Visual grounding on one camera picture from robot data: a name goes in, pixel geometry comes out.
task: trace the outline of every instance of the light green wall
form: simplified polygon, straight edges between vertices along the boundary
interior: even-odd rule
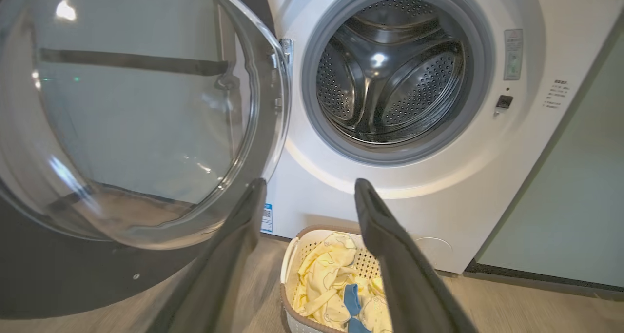
[[[601,57],[480,264],[624,287],[622,22]]]

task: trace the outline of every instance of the sticker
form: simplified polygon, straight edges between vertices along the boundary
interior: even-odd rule
[[[505,30],[505,73],[503,80],[519,80],[522,70],[522,30]]]
[[[265,213],[262,215],[260,229],[265,232],[273,232],[273,205],[265,204]]]
[[[548,109],[559,109],[562,102],[567,98],[570,86],[567,80],[556,79],[548,89],[542,107]]]

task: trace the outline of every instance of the white laundry basket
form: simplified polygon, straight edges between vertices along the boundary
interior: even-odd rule
[[[348,233],[357,246],[354,264],[358,276],[368,279],[381,277],[379,262],[366,250],[362,236],[358,234],[357,230],[341,227],[314,226],[300,231],[299,234],[290,241],[290,244],[288,244],[284,260],[281,263],[281,273],[279,275],[279,280],[281,282],[279,289],[281,302],[286,309],[288,327],[290,327],[292,333],[342,332],[309,320],[299,315],[293,308],[294,293],[299,285],[299,275],[297,272],[299,271],[301,262],[303,262],[306,255],[308,255],[318,243],[325,240],[325,238],[333,232]]]

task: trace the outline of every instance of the basket handle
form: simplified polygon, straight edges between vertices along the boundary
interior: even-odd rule
[[[281,284],[286,284],[286,276],[290,270],[290,265],[292,263],[292,259],[294,256],[294,249],[296,245],[299,243],[299,238],[295,237],[293,240],[290,240],[288,247],[286,248],[286,253],[284,253],[284,259],[281,262],[281,272],[279,273],[279,282]]]

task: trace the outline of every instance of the open washing machine door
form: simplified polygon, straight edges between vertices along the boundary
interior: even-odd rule
[[[290,83],[266,0],[0,0],[0,15],[2,317],[161,282],[271,176]]]

